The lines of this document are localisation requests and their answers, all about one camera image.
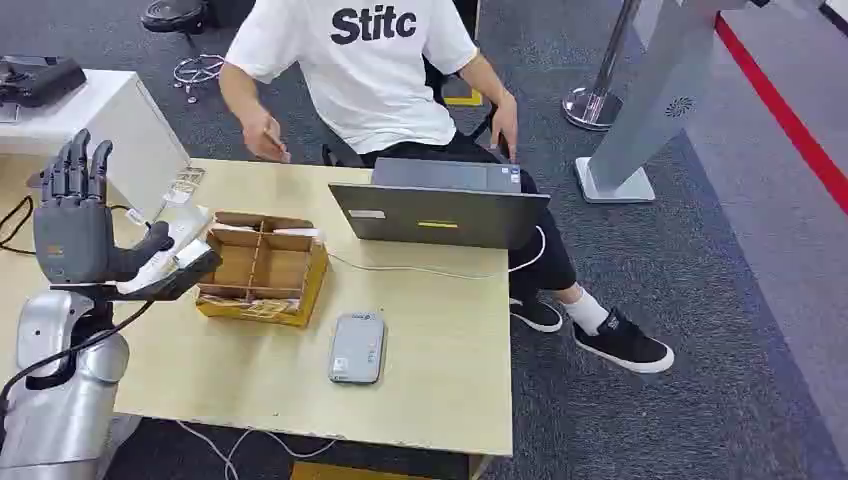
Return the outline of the person's right hand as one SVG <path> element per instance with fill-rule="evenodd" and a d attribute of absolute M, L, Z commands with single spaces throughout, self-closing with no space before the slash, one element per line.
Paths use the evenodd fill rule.
<path fill-rule="evenodd" d="M 256 157 L 289 163 L 291 154 L 281 139 L 281 127 L 264 108 L 259 107 L 241 119 L 245 144 Z"/>

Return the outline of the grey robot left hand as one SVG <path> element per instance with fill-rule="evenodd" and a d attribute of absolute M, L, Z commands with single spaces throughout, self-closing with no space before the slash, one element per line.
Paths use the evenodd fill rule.
<path fill-rule="evenodd" d="M 34 209 L 36 258 L 52 284 L 126 282 L 156 253 L 174 246 L 169 225 L 147 226 L 134 246 L 116 245 L 107 204 L 109 140 L 88 153 L 90 132 L 83 128 L 65 143 L 39 175 L 40 201 Z"/>

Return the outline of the person's left hand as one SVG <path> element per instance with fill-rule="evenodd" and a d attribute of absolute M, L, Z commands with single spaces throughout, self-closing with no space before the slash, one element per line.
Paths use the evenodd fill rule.
<path fill-rule="evenodd" d="M 512 163 L 517 162 L 518 118 L 514 96 L 504 90 L 497 101 L 493 102 L 494 114 L 491 119 L 491 149 Z"/>

